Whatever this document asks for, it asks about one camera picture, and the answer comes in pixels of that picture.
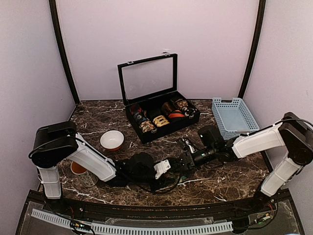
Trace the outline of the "camouflage patterned necktie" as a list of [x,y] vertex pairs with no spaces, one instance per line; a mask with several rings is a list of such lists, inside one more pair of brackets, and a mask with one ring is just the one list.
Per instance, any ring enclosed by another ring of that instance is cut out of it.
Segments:
[[179,172],[168,172],[165,174],[165,180],[166,182],[170,183],[170,184],[174,184],[176,182],[183,182],[187,179],[189,179],[192,176],[192,172],[190,171],[183,171],[181,173],[181,175],[179,174]]

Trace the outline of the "blue plastic basket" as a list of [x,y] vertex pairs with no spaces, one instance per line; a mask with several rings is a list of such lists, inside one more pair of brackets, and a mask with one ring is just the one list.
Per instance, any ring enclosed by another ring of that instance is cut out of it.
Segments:
[[212,99],[212,112],[224,140],[259,130],[259,126],[241,98]]

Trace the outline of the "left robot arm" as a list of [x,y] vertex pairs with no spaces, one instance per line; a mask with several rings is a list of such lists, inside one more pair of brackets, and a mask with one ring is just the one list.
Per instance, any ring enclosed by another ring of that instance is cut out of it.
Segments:
[[68,201],[62,197],[57,168],[64,159],[77,163],[111,187],[125,187],[128,183],[152,185],[165,172],[163,163],[155,163],[147,153],[120,161],[104,156],[83,139],[72,121],[39,128],[28,157],[40,173],[50,206],[58,213],[66,213],[69,209]]

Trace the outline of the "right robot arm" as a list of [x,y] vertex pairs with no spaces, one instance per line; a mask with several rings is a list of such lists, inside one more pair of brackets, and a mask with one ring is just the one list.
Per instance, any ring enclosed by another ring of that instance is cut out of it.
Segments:
[[268,198],[313,160],[313,125],[292,112],[285,113],[281,120],[270,126],[229,140],[224,140],[217,127],[212,125],[201,128],[198,135],[204,145],[201,150],[189,139],[179,139],[185,151],[181,161],[189,169],[212,160],[235,162],[268,149],[287,148],[285,157],[259,185],[255,197],[250,200],[249,207],[253,212],[261,212],[268,205]]

